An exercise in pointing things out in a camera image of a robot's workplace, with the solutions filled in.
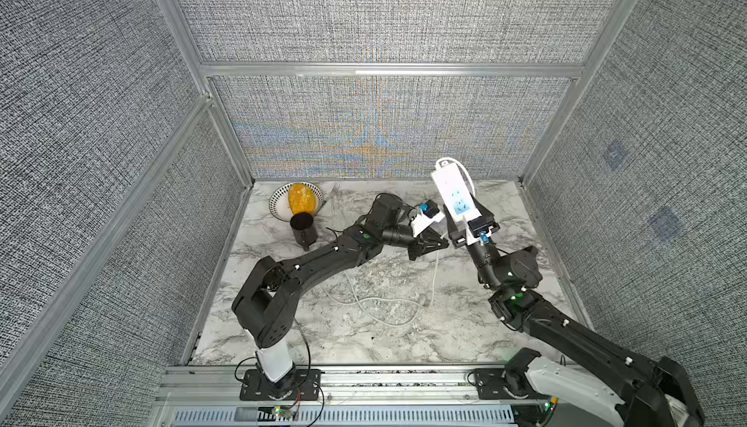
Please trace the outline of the white blue power strip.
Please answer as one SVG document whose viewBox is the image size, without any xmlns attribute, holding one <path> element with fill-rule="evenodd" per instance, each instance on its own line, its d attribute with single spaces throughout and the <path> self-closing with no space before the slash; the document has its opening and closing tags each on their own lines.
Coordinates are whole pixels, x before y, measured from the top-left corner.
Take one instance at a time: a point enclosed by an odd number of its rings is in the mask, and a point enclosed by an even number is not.
<svg viewBox="0 0 747 427">
<path fill-rule="evenodd" d="M 468 223 L 480 217 L 480 211 L 473 199 L 473 190 L 465 181 L 459 164 L 441 159 L 431 173 L 445 208 L 455 222 Z"/>
</svg>

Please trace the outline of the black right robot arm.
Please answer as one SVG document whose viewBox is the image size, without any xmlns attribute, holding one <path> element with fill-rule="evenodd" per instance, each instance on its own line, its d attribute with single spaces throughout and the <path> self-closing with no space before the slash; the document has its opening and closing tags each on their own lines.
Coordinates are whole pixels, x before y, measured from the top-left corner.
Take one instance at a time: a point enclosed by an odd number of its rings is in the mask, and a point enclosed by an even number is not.
<svg viewBox="0 0 747 427">
<path fill-rule="evenodd" d="M 492 293 L 488 302 L 495 316 L 579 366 L 566 369 L 537 350 L 522 348 L 494 380 L 476 374 L 476 382 L 499 386 L 516 400 L 556 397 L 614 426 L 704 425 L 700 401 L 680 364 L 625 349 L 560 311 L 535 290 L 542 279 L 537 248 L 502 254 L 490 237 L 497 226 L 492 214 L 481 205 L 471 213 L 461 226 L 446 207 L 447 232 L 455 247 L 468 250 L 479 283 Z"/>
</svg>

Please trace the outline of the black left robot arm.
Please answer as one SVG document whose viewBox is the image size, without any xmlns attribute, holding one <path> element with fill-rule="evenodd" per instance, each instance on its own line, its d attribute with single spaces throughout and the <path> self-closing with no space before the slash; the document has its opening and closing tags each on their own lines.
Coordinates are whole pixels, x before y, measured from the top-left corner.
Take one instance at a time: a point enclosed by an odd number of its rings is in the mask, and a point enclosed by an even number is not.
<svg viewBox="0 0 747 427">
<path fill-rule="evenodd" d="M 336 238 L 300 257 L 257 262 L 238 291 L 231 310 L 257 347 L 257 367 L 270 385 L 289 389 L 300 383 L 286 336 L 299 302 L 330 277 L 373 260 L 386 246 L 408 251 L 412 261 L 449 247 L 433 225 L 445 219 L 435 201 L 411 206 L 394 194 L 381 193 L 370 210 Z"/>
</svg>

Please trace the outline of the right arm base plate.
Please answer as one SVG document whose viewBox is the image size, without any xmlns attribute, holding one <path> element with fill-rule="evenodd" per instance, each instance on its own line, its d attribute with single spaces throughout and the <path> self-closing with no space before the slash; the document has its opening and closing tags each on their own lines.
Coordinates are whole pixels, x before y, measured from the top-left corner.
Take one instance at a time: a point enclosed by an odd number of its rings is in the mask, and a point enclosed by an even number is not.
<svg viewBox="0 0 747 427">
<path fill-rule="evenodd" d="M 466 382 L 473 386 L 482 401 L 549 401 L 550 397 L 538 393 L 524 374 L 498 369 L 472 370 Z"/>
</svg>

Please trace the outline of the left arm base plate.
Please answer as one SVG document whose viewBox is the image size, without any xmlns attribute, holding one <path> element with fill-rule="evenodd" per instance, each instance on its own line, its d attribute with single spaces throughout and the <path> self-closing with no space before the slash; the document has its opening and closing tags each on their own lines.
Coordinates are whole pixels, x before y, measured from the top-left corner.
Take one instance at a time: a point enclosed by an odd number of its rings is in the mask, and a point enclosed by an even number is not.
<svg viewBox="0 0 747 427">
<path fill-rule="evenodd" d="M 291 370 L 284 378 L 271 382 L 258 369 L 247 370 L 241 382 L 239 400 L 246 402 L 317 401 L 323 372 L 318 369 Z"/>
</svg>

